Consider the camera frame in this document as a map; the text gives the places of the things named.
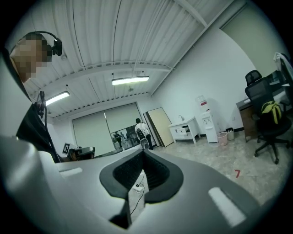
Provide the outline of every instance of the seat cushion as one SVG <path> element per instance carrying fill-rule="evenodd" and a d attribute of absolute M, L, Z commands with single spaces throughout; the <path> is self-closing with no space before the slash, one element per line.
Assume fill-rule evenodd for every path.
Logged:
<path fill-rule="evenodd" d="M 287 117 L 283 117 L 279 124 L 268 124 L 266 121 L 258 122 L 258 129 L 264 137 L 277 137 L 285 133 L 292 125 Z"/>

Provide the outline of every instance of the faucet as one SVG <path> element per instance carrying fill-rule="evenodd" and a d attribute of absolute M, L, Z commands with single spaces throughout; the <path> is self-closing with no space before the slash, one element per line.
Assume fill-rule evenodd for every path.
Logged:
<path fill-rule="evenodd" d="M 182 115 L 178 115 L 178 118 L 181 117 L 182 121 L 184 121 L 184 117 Z"/>

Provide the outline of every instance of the ceiling light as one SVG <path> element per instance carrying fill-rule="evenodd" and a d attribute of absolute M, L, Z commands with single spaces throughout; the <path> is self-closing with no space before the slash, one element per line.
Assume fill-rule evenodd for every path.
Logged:
<path fill-rule="evenodd" d="M 69 92 L 65 91 L 65 92 L 63 92 L 63 93 L 58 94 L 58 95 L 55 96 L 55 97 L 51 97 L 50 99 L 48 99 L 48 100 L 46 101 L 46 106 L 48 106 L 48 105 L 50 105 L 51 103 L 56 102 L 56 101 L 58 101 L 58 100 L 60 100 L 60 99 L 62 99 L 62 98 L 68 97 L 68 96 L 69 96 Z"/>
<path fill-rule="evenodd" d="M 112 80 L 112 85 L 142 82 L 142 81 L 147 81 L 149 78 L 150 78 L 149 76 L 135 76 L 135 77 L 129 77 L 129 78 L 114 79 Z"/>

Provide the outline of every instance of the white ceiling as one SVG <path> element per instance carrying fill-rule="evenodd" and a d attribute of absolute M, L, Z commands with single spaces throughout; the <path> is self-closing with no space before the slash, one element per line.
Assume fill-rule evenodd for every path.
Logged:
<path fill-rule="evenodd" d="M 25 88 L 32 100 L 39 90 L 46 99 L 67 90 L 70 97 L 51 104 L 49 116 L 68 116 L 102 102 L 152 94 L 232 1 L 44 0 L 24 16 L 6 47 L 11 50 L 31 31 L 61 39 L 66 57 L 54 56 Z M 53 38 L 44 36 L 53 45 Z M 113 78 L 134 75 L 150 79 L 112 86 Z"/>

